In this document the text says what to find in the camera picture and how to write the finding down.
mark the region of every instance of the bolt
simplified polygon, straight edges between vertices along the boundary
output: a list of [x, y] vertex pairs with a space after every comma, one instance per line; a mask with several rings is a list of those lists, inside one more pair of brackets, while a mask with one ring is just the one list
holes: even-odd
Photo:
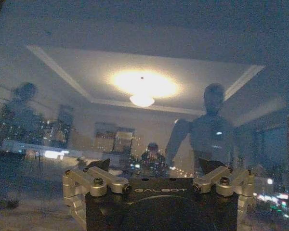
[[103, 184], [103, 179], [100, 177], [97, 177], [93, 180], [95, 185], [102, 185]]
[[124, 181], [124, 179], [118, 179], [118, 180], [116, 180], [117, 183], [120, 183], [120, 182], [123, 182], [123, 181]]
[[128, 194], [131, 191], [131, 186], [129, 184], [127, 184], [123, 189], [122, 192], [123, 194]]
[[222, 177], [220, 180], [220, 184], [222, 185], [229, 185], [230, 179], [228, 177]]
[[195, 193], [200, 193], [201, 192], [201, 186], [199, 184], [194, 184], [193, 185], [193, 191]]

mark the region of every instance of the ceiling lamp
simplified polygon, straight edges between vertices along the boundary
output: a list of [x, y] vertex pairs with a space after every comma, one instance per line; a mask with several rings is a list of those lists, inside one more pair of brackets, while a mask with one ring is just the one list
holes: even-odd
[[179, 86], [169, 77], [153, 71], [122, 71], [114, 74], [113, 84], [131, 95], [167, 98], [179, 93]]
[[154, 104], [155, 102], [155, 100], [152, 97], [141, 94], [132, 95], [130, 97], [130, 101], [139, 107], [148, 107]]

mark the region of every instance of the black device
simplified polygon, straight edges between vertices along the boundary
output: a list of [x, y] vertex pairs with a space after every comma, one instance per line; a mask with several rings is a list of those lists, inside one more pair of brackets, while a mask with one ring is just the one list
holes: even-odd
[[204, 174], [208, 174], [209, 172], [213, 171], [214, 169], [217, 169], [219, 166], [226, 166], [221, 161], [215, 161], [215, 160], [206, 160], [204, 158], [199, 157], [199, 165], [203, 171]]
[[129, 179], [130, 192], [86, 194], [87, 231], [236, 231], [238, 195], [215, 186], [193, 190], [193, 178]]

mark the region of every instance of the person silhouette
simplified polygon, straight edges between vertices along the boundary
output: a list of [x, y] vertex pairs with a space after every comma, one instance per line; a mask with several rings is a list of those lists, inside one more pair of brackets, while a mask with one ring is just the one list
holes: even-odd
[[190, 134], [190, 145], [195, 155], [194, 171], [201, 172], [199, 158], [220, 161], [231, 167], [233, 164], [233, 126], [218, 115], [224, 101], [224, 88], [221, 84], [213, 83], [206, 87], [204, 104], [206, 114], [189, 122], [179, 119], [171, 132], [166, 146], [166, 163], [173, 166], [181, 142]]
[[158, 151], [154, 142], [148, 144], [147, 151], [141, 155], [141, 173], [143, 177], [167, 177], [168, 166], [165, 157]]
[[13, 137], [10, 137], [10, 139], [39, 144], [41, 140], [35, 139], [35, 131], [41, 118], [35, 115], [34, 110], [28, 105], [36, 95], [37, 87], [26, 82], [13, 90], [12, 93], [12, 100], [2, 107], [0, 115], [0, 119], [6, 128], [13, 129], [13, 132], [11, 132]]

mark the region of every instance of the metal mount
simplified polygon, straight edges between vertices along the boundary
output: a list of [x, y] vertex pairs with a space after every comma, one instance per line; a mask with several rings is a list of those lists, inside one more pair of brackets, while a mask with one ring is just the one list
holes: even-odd
[[208, 193], [216, 184], [216, 192], [222, 196], [239, 195], [237, 209], [237, 230], [249, 231], [251, 227], [242, 223], [247, 215], [248, 205], [255, 203], [253, 193], [255, 176], [250, 170], [235, 169], [232, 172], [227, 167], [220, 166], [203, 177], [195, 178], [193, 189], [196, 193]]
[[107, 187], [113, 193], [126, 194], [131, 190], [126, 178], [116, 177], [98, 167], [85, 168], [83, 171], [67, 170], [62, 178], [64, 204], [71, 207], [71, 215], [87, 229], [84, 195], [90, 192], [94, 197], [107, 194]]

